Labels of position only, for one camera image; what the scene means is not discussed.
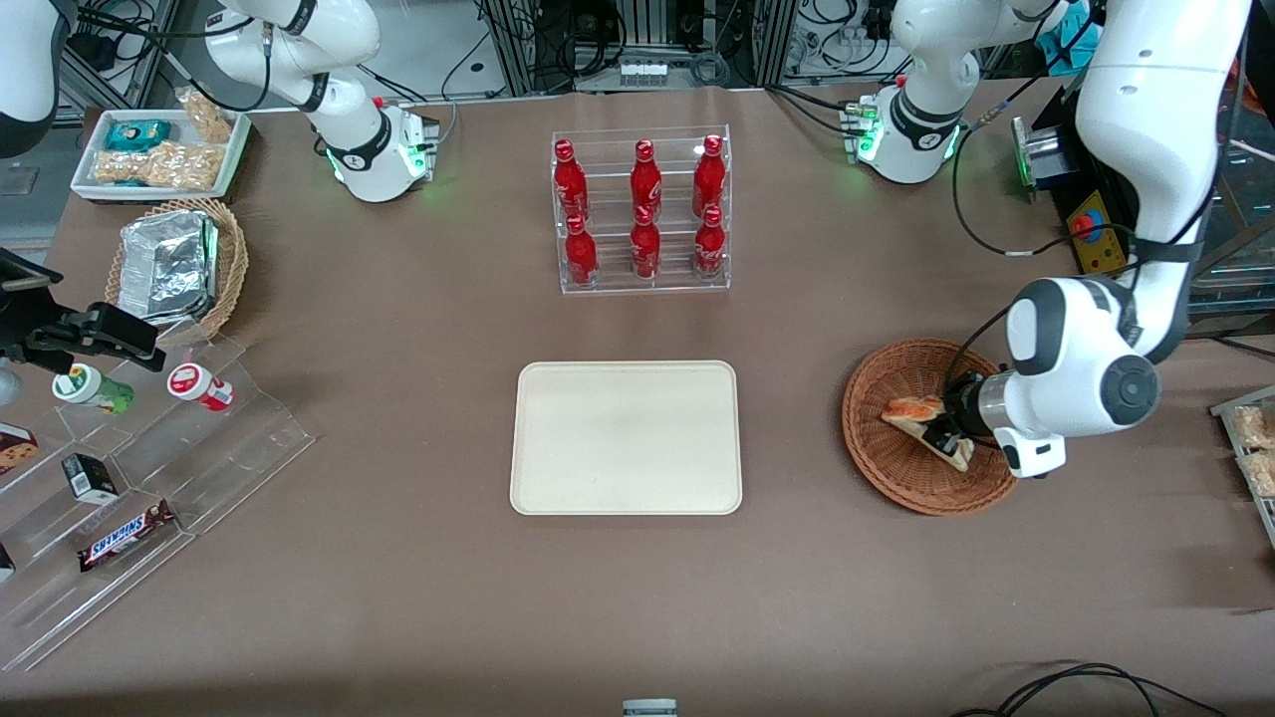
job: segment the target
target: red button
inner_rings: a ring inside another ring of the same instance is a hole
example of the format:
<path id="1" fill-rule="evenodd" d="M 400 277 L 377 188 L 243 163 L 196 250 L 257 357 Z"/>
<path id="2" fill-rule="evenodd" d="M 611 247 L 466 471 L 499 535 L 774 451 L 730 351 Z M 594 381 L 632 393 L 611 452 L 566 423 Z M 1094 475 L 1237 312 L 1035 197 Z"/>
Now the red button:
<path id="1" fill-rule="evenodd" d="M 1094 219 L 1089 214 L 1081 214 L 1071 222 L 1071 233 L 1080 233 L 1094 228 Z"/>

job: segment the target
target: white tray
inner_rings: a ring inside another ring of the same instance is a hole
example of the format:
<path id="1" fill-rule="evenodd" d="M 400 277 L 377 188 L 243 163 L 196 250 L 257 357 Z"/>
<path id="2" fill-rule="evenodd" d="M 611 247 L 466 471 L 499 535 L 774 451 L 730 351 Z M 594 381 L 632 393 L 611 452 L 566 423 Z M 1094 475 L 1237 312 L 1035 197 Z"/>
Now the white tray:
<path id="1" fill-rule="evenodd" d="M 97 120 L 93 134 L 84 144 L 84 154 L 75 167 L 75 176 L 71 177 L 71 191 L 84 199 L 99 202 L 168 202 L 172 199 L 215 199 L 224 196 L 235 179 L 240 157 L 244 154 L 244 145 L 247 144 L 249 130 L 252 121 L 247 115 L 224 112 L 227 119 L 235 122 L 231 128 L 231 139 L 226 143 L 226 161 L 222 162 L 222 171 L 217 174 L 213 189 L 208 191 L 190 191 L 187 189 L 173 189 L 170 186 L 116 186 L 113 184 L 101 184 L 93 179 L 93 165 L 97 162 L 97 153 L 106 147 L 106 135 L 111 125 L 116 122 L 129 122 L 136 120 L 167 120 L 172 124 L 168 139 L 182 144 L 204 144 L 203 138 L 195 131 L 195 125 L 190 124 L 185 110 L 107 110 Z"/>
<path id="2" fill-rule="evenodd" d="M 725 515 L 743 500 L 734 369 L 541 362 L 518 379 L 509 501 L 524 515 Z"/>

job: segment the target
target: emergency stop button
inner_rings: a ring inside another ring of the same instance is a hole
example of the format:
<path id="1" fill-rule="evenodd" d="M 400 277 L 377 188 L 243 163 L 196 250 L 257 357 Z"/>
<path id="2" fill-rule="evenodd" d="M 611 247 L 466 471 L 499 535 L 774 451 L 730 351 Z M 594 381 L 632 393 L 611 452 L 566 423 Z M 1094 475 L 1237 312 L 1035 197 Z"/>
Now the emergency stop button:
<path id="1" fill-rule="evenodd" d="M 1082 233 L 1082 232 L 1089 231 L 1102 223 L 1105 223 L 1103 221 L 1102 212 L 1099 212 L 1098 209 L 1090 209 L 1084 214 L 1072 219 L 1071 233 L 1077 236 L 1085 244 L 1093 244 L 1098 241 L 1098 237 L 1103 235 L 1102 230 L 1090 231 L 1089 233 Z"/>

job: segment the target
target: black box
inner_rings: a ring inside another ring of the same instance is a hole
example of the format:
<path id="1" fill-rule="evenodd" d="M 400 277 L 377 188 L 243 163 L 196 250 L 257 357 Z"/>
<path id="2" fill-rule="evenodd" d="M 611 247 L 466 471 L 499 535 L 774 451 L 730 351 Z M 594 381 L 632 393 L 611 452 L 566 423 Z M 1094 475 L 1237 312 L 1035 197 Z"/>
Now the black box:
<path id="1" fill-rule="evenodd" d="M 106 464 L 91 455 L 71 453 L 62 459 L 62 472 L 66 481 L 71 484 L 71 492 L 80 503 L 93 503 L 106 505 L 120 496 L 120 491 L 111 482 L 111 473 Z"/>
<path id="2" fill-rule="evenodd" d="M 9 554 L 4 551 L 4 546 L 0 545 L 0 583 L 5 580 L 17 568 L 13 564 L 13 559 Z"/>

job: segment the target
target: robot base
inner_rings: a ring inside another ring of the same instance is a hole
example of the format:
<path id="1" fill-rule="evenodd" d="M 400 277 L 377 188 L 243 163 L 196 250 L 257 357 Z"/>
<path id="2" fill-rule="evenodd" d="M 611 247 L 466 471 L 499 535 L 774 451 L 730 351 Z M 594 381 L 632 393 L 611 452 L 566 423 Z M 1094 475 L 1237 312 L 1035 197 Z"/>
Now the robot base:
<path id="1" fill-rule="evenodd" d="M 954 130 L 946 144 L 936 133 L 933 147 L 917 149 L 891 117 L 890 103 L 898 93 L 898 87 L 881 88 L 876 94 L 861 97 L 852 112 L 841 112 L 844 129 L 864 133 L 845 138 L 845 152 L 850 163 L 867 165 L 890 181 L 919 184 L 938 174 L 938 167 L 952 156 L 960 130 Z"/>
<path id="2" fill-rule="evenodd" d="M 437 125 L 428 128 L 419 115 L 399 107 L 381 110 L 390 120 L 390 142 L 365 170 L 343 167 L 328 152 L 337 179 L 363 202 L 389 202 L 421 181 L 433 177 L 437 158 Z"/>

